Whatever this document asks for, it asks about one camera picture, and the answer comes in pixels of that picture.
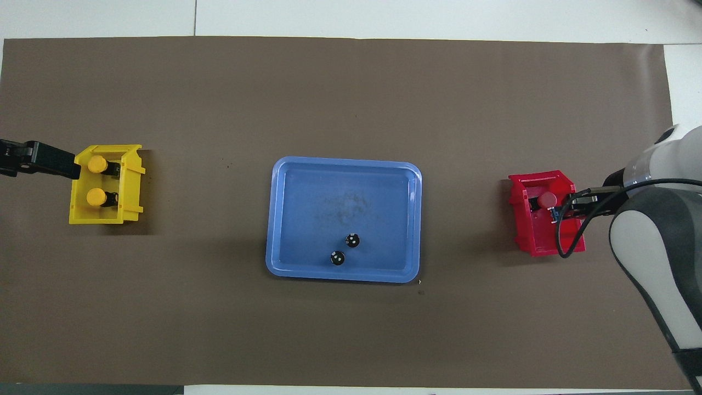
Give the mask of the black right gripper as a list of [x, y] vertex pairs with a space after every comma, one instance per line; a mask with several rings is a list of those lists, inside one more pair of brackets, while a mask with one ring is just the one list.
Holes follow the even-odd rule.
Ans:
[[624, 187], [593, 187], [568, 195], [569, 207], [562, 207], [560, 219], [603, 217], [617, 213], [625, 204]]

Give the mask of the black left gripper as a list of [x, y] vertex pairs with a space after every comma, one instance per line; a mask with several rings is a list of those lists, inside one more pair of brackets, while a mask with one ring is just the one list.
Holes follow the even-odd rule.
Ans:
[[75, 154], [42, 142], [25, 144], [9, 140], [1, 140], [1, 174], [17, 177], [23, 155], [25, 173], [47, 173], [70, 180], [80, 177], [81, 166], [76, 163]]

